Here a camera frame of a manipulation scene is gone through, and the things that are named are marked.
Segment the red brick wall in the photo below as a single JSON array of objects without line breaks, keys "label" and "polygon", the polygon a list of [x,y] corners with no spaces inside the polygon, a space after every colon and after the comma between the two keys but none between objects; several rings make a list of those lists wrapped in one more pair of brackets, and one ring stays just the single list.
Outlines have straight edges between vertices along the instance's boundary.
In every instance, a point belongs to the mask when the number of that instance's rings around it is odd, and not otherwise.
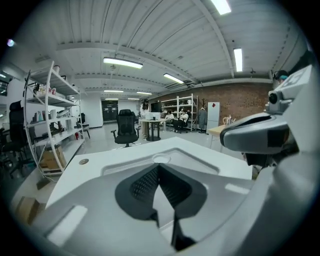
[{"label": "red brick wall", "polygon": [[265,104],[268,102],[268,92],[272,89],[273,85],[266,83],[213,85],[167,94],[151,99],[150,102],[170,100],[176,96],[186,97],[191,94],[198,96],[199,108],[202,106],[202,99],[205,100],[206,107],[208,102],[220,102],[219,125],[222,125],[222,119],[229,115],[239,120],[263,112]]}]

